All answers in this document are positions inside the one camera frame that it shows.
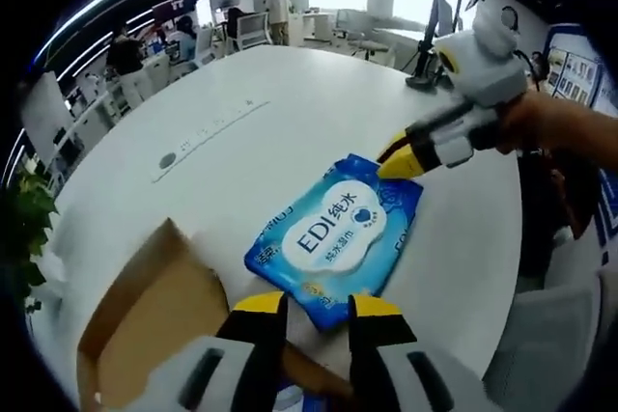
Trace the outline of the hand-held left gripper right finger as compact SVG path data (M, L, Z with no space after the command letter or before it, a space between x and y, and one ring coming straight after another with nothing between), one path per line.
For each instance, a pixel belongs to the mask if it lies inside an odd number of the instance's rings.
M349 297L350 381L363 411L486 411L480 378L456 357L419 341L400 309Z

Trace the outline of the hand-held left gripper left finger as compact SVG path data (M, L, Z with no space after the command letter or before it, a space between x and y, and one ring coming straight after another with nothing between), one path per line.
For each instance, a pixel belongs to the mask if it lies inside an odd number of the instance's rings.
M201 336L157 366L144 411L270 411L286 340L287 296L271 291L234 307L213 336Z

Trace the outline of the person's right hand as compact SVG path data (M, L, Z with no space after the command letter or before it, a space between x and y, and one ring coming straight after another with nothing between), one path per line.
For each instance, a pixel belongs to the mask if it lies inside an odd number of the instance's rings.
M502 154L549 149L548 116L553 102L551 96L538 92L527 92L511 101L500 113L496 149Z

